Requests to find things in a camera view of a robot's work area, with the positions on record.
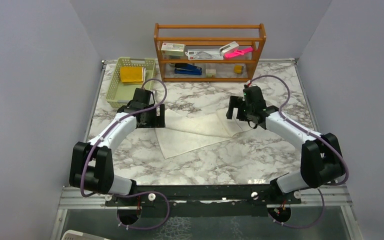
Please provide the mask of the green plastic basket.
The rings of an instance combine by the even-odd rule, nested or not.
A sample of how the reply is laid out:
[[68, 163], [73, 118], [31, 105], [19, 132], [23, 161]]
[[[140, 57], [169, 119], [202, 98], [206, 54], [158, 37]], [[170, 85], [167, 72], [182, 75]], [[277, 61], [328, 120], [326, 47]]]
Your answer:
[[[122, 82], [120, 69], [127, 67], [142, 68], [144, 71], [144, 79], [141, 82], [135, 83]], [[120, 57], [116, 62], [106, 92], [105, 99], [107, 103], [115, 109], [126, 105], [133, 98], [136, 88], [141, 88], [144, 80], [155, 77], [156, 73], [156, 60], [154, 58]]]

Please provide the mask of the cream white towel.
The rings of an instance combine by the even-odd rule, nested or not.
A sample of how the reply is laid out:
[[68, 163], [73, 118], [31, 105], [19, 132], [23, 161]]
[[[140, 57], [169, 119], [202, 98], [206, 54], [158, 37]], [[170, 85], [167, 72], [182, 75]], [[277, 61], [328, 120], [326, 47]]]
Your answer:
[[251, 130], [245, 121], [227, 119], [227, 108], [214, 113], [188, 118], [165, 110], [165, 127], [155, 133], [165, 159], [176, 157], [209, 145], [228, 141], [239, 133]]

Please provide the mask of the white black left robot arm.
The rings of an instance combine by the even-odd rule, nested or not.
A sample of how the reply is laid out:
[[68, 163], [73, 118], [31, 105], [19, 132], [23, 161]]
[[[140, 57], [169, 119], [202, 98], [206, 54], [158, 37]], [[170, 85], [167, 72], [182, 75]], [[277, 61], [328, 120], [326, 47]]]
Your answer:
[[165, 127], [164, 114], [165, 105], [155, 103], [153, 91], [136, 88], [132, 100], [117, 110], [114, 119], [100, 134], [74, 145], [69, 184], [79, 188], [83, 196], [113, 194], [118, 195], [124, 205], [135, 203], [136, 181], [115, 174], [113, 152], [138, 128]]

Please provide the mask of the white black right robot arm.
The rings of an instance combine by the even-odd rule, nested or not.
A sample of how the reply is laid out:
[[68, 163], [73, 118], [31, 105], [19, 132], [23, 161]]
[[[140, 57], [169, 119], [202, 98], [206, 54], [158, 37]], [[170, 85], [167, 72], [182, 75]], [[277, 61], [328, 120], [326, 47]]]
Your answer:
[[258, 86], [247, 86], [242, 96], [230, 96], [226, 118], [253, 123], [275, 133], [300, 151], [300, 169], [270, 181], [269, 199], [280, 204], [289, 193], [318, 188], [347, 173], [338, 138], [312, 131], [288, 118], [278, 107], [268, 106]]

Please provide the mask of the yellow brown bear towel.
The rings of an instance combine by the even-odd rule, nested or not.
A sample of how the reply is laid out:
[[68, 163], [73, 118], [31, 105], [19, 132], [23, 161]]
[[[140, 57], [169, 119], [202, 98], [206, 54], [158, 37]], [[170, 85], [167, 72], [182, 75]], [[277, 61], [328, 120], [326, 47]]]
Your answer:
[[146, 69], [141, 66], [121, 66], [119, 78], [123, 84], [142, 84], [145, 80]]

